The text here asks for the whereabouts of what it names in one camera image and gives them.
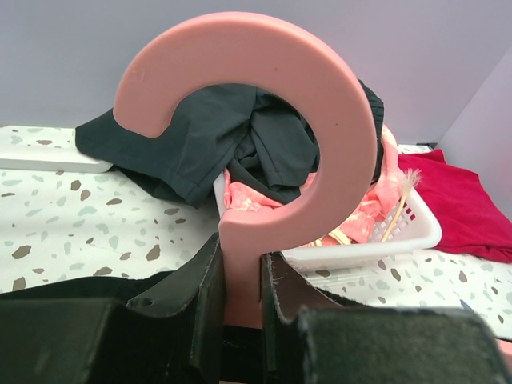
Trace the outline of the red folded cloth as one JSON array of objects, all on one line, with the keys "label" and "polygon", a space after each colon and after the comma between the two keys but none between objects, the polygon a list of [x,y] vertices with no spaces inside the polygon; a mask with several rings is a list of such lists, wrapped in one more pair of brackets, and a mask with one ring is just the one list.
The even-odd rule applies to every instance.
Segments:
[{"label": "red folded cloth", "polygon": [[478,174],[448,164],[441,150],[401,154],[401,170],[419,170],[416,191],[438,220],[436,249],[511,263],[511,221],[484,190]]}]

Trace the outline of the metal clothes rack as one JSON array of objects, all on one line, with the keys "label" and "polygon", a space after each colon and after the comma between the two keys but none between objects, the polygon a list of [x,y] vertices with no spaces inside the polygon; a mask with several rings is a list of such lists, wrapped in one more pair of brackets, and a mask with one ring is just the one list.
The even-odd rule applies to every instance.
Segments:
[{"label": "metal clothes rack", "polygon": [[46,146],[2,146],[1,169],[101,174],[113,165],[78,150]]}]

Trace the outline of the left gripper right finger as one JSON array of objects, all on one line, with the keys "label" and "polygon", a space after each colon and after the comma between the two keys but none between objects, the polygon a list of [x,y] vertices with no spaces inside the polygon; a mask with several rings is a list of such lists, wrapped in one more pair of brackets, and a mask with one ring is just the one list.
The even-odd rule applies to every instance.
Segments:
[{"label": "left gripper right finger", "polygon": [[490,328],[457,308],[336,302],[280,253],[261,264],[267,383],[505,383]]}]

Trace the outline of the white plastic basket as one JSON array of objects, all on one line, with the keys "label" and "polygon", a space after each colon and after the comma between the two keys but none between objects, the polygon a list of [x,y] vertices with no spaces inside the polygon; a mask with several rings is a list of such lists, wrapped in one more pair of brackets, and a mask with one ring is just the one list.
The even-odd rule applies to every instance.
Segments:
[{"label": "white plastic basket", "polygon": [[357,207],[365,193],[366,181],[356,182],[346,202],[337,193],[349,185],[344,178],[332,178],[320,168],[308,175],[301,194],[289,204],[273,202],[260,210],[231,210],[226,196],[231,184],[230,173],[223,170],[213,183],[218,206],[218,251],[222,254],[229,292],[236,287],[257,295],[261,275],[261,256],[285,252],[300,270],[315,271],[353,266],[365,258],[378,260],[387,255],[409,253],[438,244],[442,236],[436,217],[415,190],[406,199],[415,219],[395,233],[386,230],[372,233],[367,243],[313,247],[323,232],[338,226],[345,214]]}]

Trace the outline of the dark teal garment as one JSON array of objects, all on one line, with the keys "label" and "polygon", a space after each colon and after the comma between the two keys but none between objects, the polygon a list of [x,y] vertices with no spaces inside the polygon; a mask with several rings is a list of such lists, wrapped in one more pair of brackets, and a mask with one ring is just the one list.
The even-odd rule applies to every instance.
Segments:
[{"label": "dark teal garment", "polygon": [[185,98],[157,138],[123,129],[108,110],[77,127],[75,145],[113,164],[154,198],[199,208],[217,176],[229,171],[265,196],[289,203],[319,163],[308,122],[282,98],[225,84]]}]

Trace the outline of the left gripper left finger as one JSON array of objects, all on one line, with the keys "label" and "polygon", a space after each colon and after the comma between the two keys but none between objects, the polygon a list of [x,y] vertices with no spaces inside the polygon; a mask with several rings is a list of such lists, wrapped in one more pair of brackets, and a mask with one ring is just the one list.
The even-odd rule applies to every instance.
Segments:
[{"label": "left gripper left finger", "polygon": [[176,271],[80,278],[1,296],[4,383],[216,383],[225,283],[218,234]]}]

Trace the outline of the pink garment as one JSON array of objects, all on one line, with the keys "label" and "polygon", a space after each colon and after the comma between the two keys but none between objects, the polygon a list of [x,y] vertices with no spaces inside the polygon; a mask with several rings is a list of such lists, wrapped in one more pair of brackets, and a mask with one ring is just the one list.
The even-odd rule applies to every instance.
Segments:
[{"label": "pink garment", "polygon": [[[398,144],[390,129],[384,125],[379,144],[382,146],[380,175],[365,194],[354,212],[337,228],[307,243],[307,247],[343,246],[366,243],[375,226],[384,222],[394,206],[401,199],[400,178],[402,171],[398,167]],[[269,196],[257,192],[242,182],[231,179],[228,170],[223,171],[225,191],[223,204],[228,210],[253,211],[273,210],[282,204]]]}]

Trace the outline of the pink hanger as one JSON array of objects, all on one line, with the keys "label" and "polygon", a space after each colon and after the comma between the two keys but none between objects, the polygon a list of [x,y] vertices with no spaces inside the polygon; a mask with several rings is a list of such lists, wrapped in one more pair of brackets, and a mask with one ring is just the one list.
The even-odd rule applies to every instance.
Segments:
[{"label": "pink hanger", "polygon": [[229,210],[220,220],[225,322],[259,328],[260,257],[320,238],[354,211],[374,173],[374,120],[359,81],[327,44],[283,20],[242,12],[193,18],[157,36],[128,65],[113,115],[123,128],[157,137],[181,100],[222,83],[286,100],[310,124],[320,152],[299,198],[268,212]]}]

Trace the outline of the black shorts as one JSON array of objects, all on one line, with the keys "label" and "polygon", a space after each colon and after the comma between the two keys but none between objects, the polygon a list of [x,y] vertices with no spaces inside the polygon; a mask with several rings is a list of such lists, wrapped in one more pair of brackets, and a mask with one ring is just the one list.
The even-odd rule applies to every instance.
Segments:
[{"label": "black shorts", "polygon": [[365,307],[262,261],[255,325],[232,326],[219,260],[134,280],[78,278],[1,296],[4,383],[370,383]]}]

